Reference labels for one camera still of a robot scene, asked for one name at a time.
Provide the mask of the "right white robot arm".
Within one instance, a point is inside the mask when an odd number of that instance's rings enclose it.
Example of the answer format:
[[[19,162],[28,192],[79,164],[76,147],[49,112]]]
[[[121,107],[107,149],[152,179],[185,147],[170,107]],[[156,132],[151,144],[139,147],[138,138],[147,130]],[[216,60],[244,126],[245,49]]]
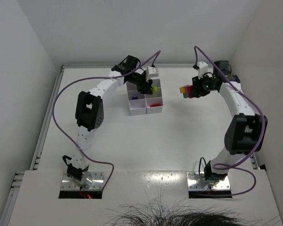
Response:
[[[204,168],[204,179],[209,182],[224,180],[231,167],[240,162],[252,151],[262,147],[267,117],[260,115],[243,96],[241,81],[231,75],[227,61],[216,61],[213,72],[208,64],[198,62],[194,65],[198,75],[192,79],[188,96],[199,98],[217,91],[224,99],[231,113],[232,121],[225,133],[222,151],[210,160]]]

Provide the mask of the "multicolour lego cluster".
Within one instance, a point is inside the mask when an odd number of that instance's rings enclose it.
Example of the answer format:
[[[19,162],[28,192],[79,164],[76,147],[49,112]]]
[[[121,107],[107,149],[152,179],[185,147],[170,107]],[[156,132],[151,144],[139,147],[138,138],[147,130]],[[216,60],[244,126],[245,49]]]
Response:
[[[185,85],[180,87],[180,93],[183,95],[184,98],[193,98],[192,96],[192,85]]]

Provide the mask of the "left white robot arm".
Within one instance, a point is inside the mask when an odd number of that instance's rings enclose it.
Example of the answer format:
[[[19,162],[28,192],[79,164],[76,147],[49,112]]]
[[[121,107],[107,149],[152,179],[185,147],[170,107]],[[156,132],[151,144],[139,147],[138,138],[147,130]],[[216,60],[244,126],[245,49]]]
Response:
[[[101,81],[96,87],[79,93],[75,109],[77,138],[71,139],[78,153],[71,157],[64,155],[63,160],[67,166],[67,175],[80,188],[91,186],[90,163],[113,166],[111,162],[98,161],[87,154],[96,130],[104,121],[104,99],[126,83],[135,85],[139,94],[153,94],[153,81],[146,72],[138,73],[141,67],[140,59],[128,55],[113,66],[107,76],[99,77]]]

